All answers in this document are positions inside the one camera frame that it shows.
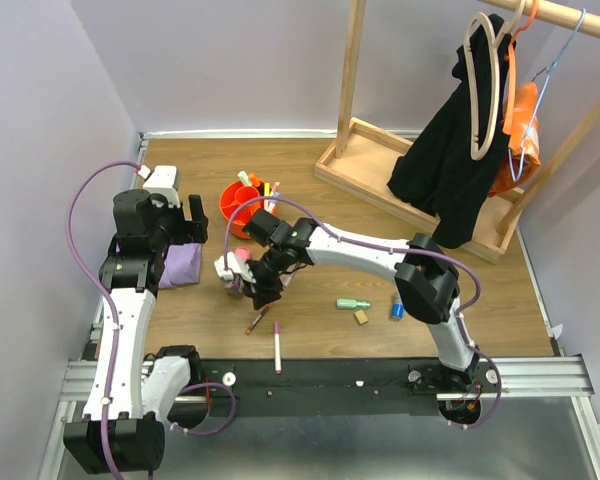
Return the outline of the red pen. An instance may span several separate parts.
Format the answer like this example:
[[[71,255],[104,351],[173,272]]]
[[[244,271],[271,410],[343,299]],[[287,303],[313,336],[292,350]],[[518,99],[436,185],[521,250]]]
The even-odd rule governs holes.
[[[250,335],[252,333],[252,331],[257,327],[257,325],[260,323],[260,321],[267,314],[267,312],[269,311],[269,309],[270,309],[270,306],[266,305],[266,306],[262,307],[259,310],[259,312],[258,312],[257,316],[255,317],[255,319],[249,324],[249,326],[245,330],[245,334],[246,335]]]

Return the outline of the pink capped white marker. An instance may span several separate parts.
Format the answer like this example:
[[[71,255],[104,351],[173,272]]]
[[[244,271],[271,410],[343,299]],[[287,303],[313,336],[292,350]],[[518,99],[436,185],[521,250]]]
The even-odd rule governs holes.
[[[274,371],[276,375],[282,374],[282,358],[281,358],[281,331],[278,321],[273,325],[273,346],[274,346]]]

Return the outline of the mint green highlighter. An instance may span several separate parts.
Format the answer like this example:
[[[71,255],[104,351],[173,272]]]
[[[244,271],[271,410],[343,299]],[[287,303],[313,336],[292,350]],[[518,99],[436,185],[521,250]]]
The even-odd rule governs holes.
[[[245,171],[240,171],[237,174],[237,176],[238,176],[239,180],[241,181],[241,183],[244,186],[251,186],[252,185],[252,182],[251,182],[251,180],[249,178],[249,175]]]

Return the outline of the black orange highlighter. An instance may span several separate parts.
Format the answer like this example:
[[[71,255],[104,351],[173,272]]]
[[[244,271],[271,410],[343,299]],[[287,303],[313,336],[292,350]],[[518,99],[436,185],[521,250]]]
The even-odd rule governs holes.
[[[251,184],[252,184],[254,187],[256,187],[256,188],[259,188],[259,187],[260,187],[260,185],[261,185],[261,180],[259,179],[259,177],[258,177],[256,174],[254,174],[254,173],[250,173],[250,174],[248,175],[248,178],[249,178],[249,180],[250,180]]]

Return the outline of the green stapler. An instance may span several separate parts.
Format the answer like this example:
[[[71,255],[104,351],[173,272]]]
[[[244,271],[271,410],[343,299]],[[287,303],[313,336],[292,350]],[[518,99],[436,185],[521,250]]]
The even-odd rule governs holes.
[[[372,303],[365,300],[352,298],[338,298],[336,300],[336,308],[340,310],[368,310],[372,307]]]

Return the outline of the yellow capped white marker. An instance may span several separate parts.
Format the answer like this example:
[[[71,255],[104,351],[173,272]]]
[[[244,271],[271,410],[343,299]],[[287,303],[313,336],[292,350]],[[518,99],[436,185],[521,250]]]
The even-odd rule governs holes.
[[[271,184],[269,182],[264,183],[263,193],[264,193],[264,196],[266,197],[265,200],[263,201],[263,208],[265,210],[267,210],[268,206],[269,206],[269,196],[271,195]]]

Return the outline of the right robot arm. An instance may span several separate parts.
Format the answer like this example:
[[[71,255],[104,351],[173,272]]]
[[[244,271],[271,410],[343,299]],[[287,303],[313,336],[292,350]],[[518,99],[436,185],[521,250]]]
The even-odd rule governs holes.
[[[424,323],[437,348],[444,391],[466,391],[476,380],[478,355],[460,313],[459,273],[433,239],[387,240],[333,228],[301,217],[293,225],[260,209],[245,232],[265,252],[245,263],[243,291],[256,309],[278,301],[281,277],[295,267],[339,266],[393,282],[406,312]]]

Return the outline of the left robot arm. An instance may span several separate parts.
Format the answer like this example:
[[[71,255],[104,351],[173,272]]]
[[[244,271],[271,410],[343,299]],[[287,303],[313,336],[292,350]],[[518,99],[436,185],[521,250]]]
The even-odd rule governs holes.
[[[184,204],[177,195],[126,190],[113,199],[113,217],[116,232],[96,280],[104,310],[95,377],[81,420],[68,424],[63,435],[90,475],[157,470],[176,397],[194,393],[202,380],[192,345],[161,348],[149,373],[142,373],[166,255],[174,245],[208,239],[200,197],[191,194]]]

